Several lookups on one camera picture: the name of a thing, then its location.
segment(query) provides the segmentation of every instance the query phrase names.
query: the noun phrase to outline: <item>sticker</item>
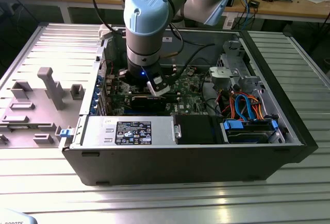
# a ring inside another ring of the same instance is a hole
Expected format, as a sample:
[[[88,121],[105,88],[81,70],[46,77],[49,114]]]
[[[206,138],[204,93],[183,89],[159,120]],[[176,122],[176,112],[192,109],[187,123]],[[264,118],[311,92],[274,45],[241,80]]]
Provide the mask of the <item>sticker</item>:
[[[28,129],[29,127],[27,126],[8,126],[9,129]]]
[[[151,139],[151,122],[117,122],[117,145],[150,145]]]
[[[172,42],[172,37],[163,37],[163,42]]]
[[[105,117],[103,119],[103,125],[115,125],[118,121],[118,118]]]

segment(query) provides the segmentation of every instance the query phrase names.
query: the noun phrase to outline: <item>power supply label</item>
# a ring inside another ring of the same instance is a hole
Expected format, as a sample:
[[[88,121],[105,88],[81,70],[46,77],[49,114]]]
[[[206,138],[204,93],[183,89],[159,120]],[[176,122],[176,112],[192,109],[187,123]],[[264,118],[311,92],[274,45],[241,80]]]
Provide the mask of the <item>power supply label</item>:
[[[117,145],[150,145],[151,122],[117,122]]]

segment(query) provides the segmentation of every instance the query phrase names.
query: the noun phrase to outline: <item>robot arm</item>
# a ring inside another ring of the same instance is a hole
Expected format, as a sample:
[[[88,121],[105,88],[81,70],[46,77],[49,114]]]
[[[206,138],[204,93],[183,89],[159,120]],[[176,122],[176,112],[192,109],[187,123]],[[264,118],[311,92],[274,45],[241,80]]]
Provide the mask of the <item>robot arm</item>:
[[[159,65],[162,37],[175,15],[215,25],[228,0],[125,0],[124,22],[128,69],[120,74],[146,82],[154,96],[174,83]]]

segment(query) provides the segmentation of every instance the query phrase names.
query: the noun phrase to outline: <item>aluminum work table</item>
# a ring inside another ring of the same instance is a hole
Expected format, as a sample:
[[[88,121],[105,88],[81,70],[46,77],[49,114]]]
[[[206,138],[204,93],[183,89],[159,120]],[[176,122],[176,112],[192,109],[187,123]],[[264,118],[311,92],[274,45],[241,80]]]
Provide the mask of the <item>aluminum work table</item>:
[[[303,162],[284,166],[267,181],[99,187],[82,184],[58,148],[5,148],[1,207],[39,224],[330,223],[329,82],[307,55],[286,58],[285,50],[301,49],[294,39],[250,35],[319,146]],[[97,25],[39,26],[0,81],[0,112],[11,101],[15,80],[38,88],[32,72],[40,66],[54,67],[63,88],[84,85],[99,44]]]

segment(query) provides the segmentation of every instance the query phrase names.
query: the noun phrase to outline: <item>circuit board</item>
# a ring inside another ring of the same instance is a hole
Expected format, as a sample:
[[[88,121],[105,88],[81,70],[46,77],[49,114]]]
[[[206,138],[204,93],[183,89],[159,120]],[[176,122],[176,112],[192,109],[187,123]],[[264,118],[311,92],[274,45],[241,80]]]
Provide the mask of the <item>circuit board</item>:
[[[147,87],[138,87],[120,81],[116,75],[107,77],[107,98],[109,115],[175,115],[205,114],[206,105],[201,97],[203,75],[195,68],[186,69],[180,79],[171,86],[171,90],[162,95],[166,106],[158,112],[135,112],[131,106],[135,96],[152,97]]]

